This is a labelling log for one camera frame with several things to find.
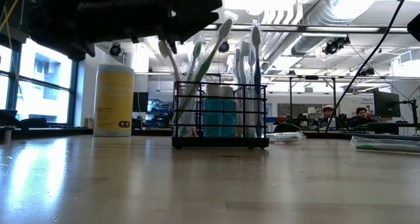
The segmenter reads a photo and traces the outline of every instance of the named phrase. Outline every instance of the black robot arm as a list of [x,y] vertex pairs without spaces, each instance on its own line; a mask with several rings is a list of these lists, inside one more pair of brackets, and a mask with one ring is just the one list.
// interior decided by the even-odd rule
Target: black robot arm
[[36,0],[29,13],[31,38],[71,59],[95,55],[93,43],[158,35],[174,53],[216,21],[221,0]]

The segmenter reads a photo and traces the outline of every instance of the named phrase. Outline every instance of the camera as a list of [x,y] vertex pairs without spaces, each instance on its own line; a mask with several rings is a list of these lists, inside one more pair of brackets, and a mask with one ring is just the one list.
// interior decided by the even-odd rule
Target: camera
[[219,47],[220,53],[227,53],[229,51],[229,44],[227,40],[224,40],[222,45]]
[[110,55],[111,56],[121,56],[123,51],[121,50],[120,43],[112,43],[112,47],[110,48]]

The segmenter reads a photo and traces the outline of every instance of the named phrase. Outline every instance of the teal container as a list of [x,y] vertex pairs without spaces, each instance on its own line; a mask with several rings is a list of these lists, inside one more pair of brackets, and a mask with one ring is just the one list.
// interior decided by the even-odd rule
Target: teal container
[[[222,100],[223,110],[225,111],[236,111],[236,102],[223,99]],[[223,113],[222,115],[223,125],[237,125],[235,113]],[[237,127],[222,127],[223,137],[236,137]]]
[[[223,101],[221,99],[205,99],[204,110],[222,110]],[[203,112],[203,125],[219,125],[218,127],[203,127],[204,137],[222,137],[222,113]]]

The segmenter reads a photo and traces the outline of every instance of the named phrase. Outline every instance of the ceiling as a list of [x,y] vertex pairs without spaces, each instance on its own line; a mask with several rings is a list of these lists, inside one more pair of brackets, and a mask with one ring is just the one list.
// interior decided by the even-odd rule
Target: ceiling
[[[307,10],[313,4],[315,0],[303,0],[303,12]],[[393,15],[396,6],[398,5],[397,0],[377,0],[370,6],[370,8],[361,14],[359,17],[355,18],[350,25],[354,26],[387,26],[391,16]],[[420,10],[420,0],[406,0],[401,8],[398,17],[394,23],[394,26],[406,26],[409,21],[411,21],[415,16],[419,14]],[[217,22],[223,21],[224,8],[217,10],[219,13],[219,20]],[[252,16],[247,13],[245,10],[229,9],[229,11],[238,15],[238,20],[236,24],[251,24],[253,20],[262,22],[264,18],[264,13],[258,16]],[[194,39],[200,37],[201,40],[209,41],[211,37],[215,34],[214,31],[201,31]],[[213,59],[214,64],[210,68],[212,73],[226,73],[224,72],[224,65],[229,55],[233,55],[234,46],[236,43],[240,42],[248,33],[247,32],[230,32],[228,36],[228,43],[231,48],[228,53],[217,53]],[[368,57],[372,52],[373,48],[382,38],[381,34],[350,34],[349,38],[351,44],[356,51],[362,57]],[[142,40],[142,44],[145,44],[150,50],[150,69],[153,72],[169,72],[169,60],[163,59],[158,50],[158,39],[157,37],[146,37]],[[99,45],[105,49],[109,49],[112,43],[100,43]],[[129,40],[122,41],[121,46],[126,53],[134,53],[136,50],[135,45],[133,45]],[[188,55],[192,53],[193,44],[187,43],[185,46],[179,45],[177,47],[178,54],[176,55],[176,60],[178,65],[187,64]],[[389,60],[395,58],[400,53],[404,53],[409,49],[415,49],[420,47],[419,42],[414,39],[410,34],[393,34],[388,35],[385,42],[382,44],[381,53],[375,53],[373,56],[373,61],[375,63],[376,71],[381,75],[386,75],[389,72]],[[339,75],[348,73],[348,69],[363,63],[364,60],[357,55],[354,49],[347,46],[336,55],[326,56],[321,53],[321,47],[314,49],[313,52],[309,54],[309,57],[304,57],[298,61],[297,66],[289,66],[296,71],[297,74],[327,74]],[[284,74],[286,70],[275,71],[275,74]],[[173,80],[171,76],[150,76],[149,80]]]

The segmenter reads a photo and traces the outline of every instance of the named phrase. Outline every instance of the yellow container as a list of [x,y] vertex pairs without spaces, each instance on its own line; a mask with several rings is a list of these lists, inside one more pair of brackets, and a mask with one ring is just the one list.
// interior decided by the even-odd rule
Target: yellow container
[[94,136],[131,136],[134,70],[101,64],[96,71]]

